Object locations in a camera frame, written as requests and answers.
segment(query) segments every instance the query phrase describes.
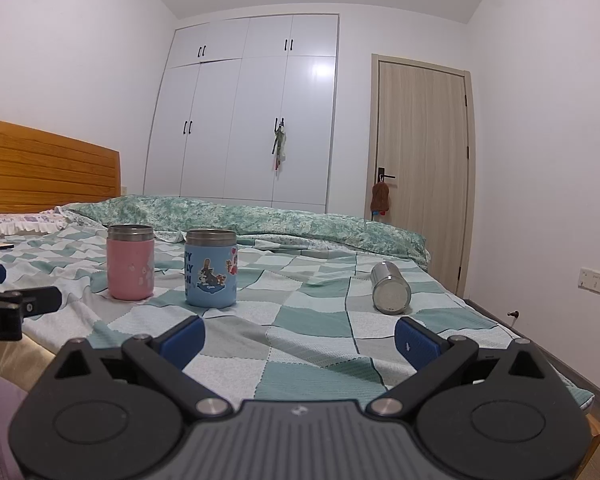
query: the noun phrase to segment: baseboard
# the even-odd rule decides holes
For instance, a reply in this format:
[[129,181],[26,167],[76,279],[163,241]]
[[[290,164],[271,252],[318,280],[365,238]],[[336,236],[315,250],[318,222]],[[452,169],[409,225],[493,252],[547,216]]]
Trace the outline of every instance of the baseboard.
[[[480,305],[475,303],[475,301],[464,300],[464,302],[467,305],[469,305],[470,307],[472,307],[475,310],[477,310],[478,312],[480,312],[480,314],[483,314],[484,316],[489,317],[490,319],[493,319],[494,321],[496,321],[502,325],[505,325],[513,333],[518,334],[520,337],[526,337],[526,335],[524,335],[523,333],[520,333],[515,328],[510,327],[507,323],[503,322],[503,320],[499,319],[497,316],[494,316],[491,312],[486,310],[484,307],[481,307]],[[538,348],[541,349],[544,356],[555,367],[555,369],[558,370],[562,375],[564,375],[568,380],[570,380],[572,383],[574,383],[577,387],[582,388],[584,390],[589,390],[590,392],[595,394],[596,400],[594,403],[596,403],[600,407],[600,388],[599,387],[597,387],[594,383],[589,381],[587,378],[580,375],[576,370],[571,368],[568,364],[565,364],[563,361],[558,359],[551,352],[542,348],[539,344],[536,343],[536,346],[538,346]]]

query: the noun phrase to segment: wooden bed frame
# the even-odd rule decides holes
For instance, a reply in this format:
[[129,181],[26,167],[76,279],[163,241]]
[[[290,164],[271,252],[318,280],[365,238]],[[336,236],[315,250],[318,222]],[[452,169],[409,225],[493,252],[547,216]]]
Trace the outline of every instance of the wooden bed frame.
[[120,196],[120,154],[0,121],[0,213]]

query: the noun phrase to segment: floral pillow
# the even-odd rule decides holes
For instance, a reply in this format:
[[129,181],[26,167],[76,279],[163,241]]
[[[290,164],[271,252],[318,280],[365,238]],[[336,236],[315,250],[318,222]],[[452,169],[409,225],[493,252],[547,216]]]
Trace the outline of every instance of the floral pillow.
[[0,214],[0,237],[55,233],[66,226],[66,218],[56,213]]

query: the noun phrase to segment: wall socket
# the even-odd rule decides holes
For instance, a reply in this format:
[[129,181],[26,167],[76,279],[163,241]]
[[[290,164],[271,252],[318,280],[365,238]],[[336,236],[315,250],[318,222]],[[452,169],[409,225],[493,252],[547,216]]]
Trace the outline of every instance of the wall socket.
[[580,269],[578,287],[600,293],[600,272],[592,269]]

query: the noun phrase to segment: upper cabinet door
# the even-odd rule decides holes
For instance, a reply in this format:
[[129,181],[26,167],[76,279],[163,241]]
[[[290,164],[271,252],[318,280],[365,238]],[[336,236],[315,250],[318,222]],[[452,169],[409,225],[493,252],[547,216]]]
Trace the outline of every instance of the upper cabinet door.
[[297,56],[286,62],[285,158],[276,171],[274,202],[320,204],[324,212],[335,65],[334,57]]
[[200,60],[240,59],[248,28],[249,18],[209,23]]
[[292,19],[291,15],[252,18],[242,57],[286,57],[291,44]]
[[286,57],[243,59],[224,174],[224,198],[265,200],[273,192],[276,118],[280,120]]
[[201,62],[208,27],[208,23],[203,23],[203,25],[176,30],[173,43],[171,43],[167,68]]
[[191,109],[181,196],[222,197],[240,59],[203,63]]
[[189,65],[164,71],[151,130],[144,194],[180,195],[182,161],[199,68]]
[[326,14],[296,14],[291,27],[290,56],[336,55],[338,17]]

